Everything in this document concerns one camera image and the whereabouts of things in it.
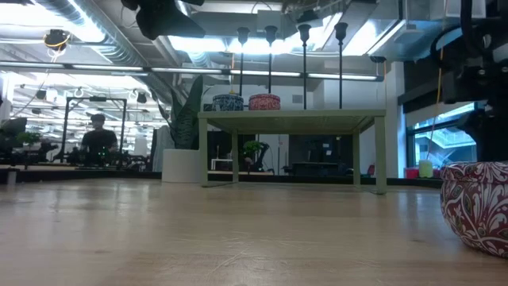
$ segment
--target white planter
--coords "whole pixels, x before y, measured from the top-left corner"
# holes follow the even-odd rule
[[[165,149],[162,181],[167,183],[199,183],[198,150]]]

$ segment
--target table leg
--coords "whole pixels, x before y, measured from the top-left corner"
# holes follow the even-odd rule
[[[231,160],[233,160],[233,182],[239,182],[238,172],[240,171],[240,166],[238,165],[238,132],[234,130],[231,133]]]
[[[199,119],[199,153],[201,154],[201,185],[208,186],[208,121]]]
[[[375,172],[377,194],[387,193],[387,143],[385,139],[384,117],[376,117],[375,124]]]
[[[355,130],[352,135],[352,182],[355,187],[360,187],[360,131]]]

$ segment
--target window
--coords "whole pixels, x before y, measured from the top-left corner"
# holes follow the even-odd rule
[[[430,160],[434,168],[454,162],[476,162],[476,142],[457,128],[458,119],[475,109],[467,104],[436,117],[415,124],[407,131],[408,167],[418,166],[420,160]]]

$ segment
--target red and white patterned bowl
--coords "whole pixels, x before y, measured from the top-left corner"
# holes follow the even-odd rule
[[[452,164],[441,178],[441,211],[453,232],[474,249],[508,258],[508,164]]]
[[[280,97],[277,95],[253,95],[248,100],[249,110],[280,110]]]

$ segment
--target light green table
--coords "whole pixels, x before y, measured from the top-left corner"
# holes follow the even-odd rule
[[[360,133],[375,125],[378,193],[387,189],[385,110],[300,110],[201,112],[199,149],[201,184],[208,187],[208,125],[232,135],[233,182],[238,182],[238,134],[353,135],[353,183],[360,186]]]

